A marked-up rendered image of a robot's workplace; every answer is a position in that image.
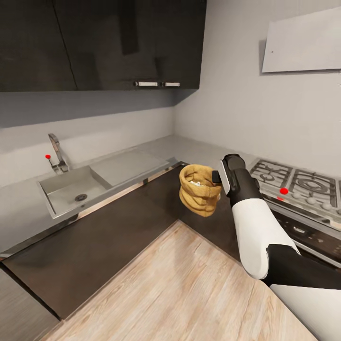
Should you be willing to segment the popcorn bag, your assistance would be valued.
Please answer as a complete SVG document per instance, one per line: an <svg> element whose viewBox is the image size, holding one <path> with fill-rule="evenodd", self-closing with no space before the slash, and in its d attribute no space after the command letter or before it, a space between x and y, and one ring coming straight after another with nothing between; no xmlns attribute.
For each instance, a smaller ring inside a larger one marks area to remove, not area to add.
<svg viewBox="0 0 341 341"><path fill-rule="evenodd" d="M201 164L185 166L179 174L179 197L192 212L207 217L216 209L223 184L212 182L212 169Z"/></svg>

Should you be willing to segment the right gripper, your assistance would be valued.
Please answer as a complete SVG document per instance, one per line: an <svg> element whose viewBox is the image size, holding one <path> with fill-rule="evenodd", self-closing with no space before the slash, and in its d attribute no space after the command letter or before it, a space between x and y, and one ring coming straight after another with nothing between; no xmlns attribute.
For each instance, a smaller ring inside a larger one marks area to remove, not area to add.
<svg viewBox="0 0 341 341"><path fill-rule="evenodd" d="M221 182L221 179L220 179L220 176L219 176L219 173L218 173L218 170L213 170L212 171L212 182L213 183L220 183Z"/></svg>

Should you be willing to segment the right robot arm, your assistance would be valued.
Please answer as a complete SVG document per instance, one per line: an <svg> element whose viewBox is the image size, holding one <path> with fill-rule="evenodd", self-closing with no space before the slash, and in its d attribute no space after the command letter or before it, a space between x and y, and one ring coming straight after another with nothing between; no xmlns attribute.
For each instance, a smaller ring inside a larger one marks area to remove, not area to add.
<svg viewBox="0 0 341 341"><path fill-rule="evenodd" d="M341 341L341 272L301 255L238 154L212 171L230 198L246 273L265 283L318 341Z"/></svg>

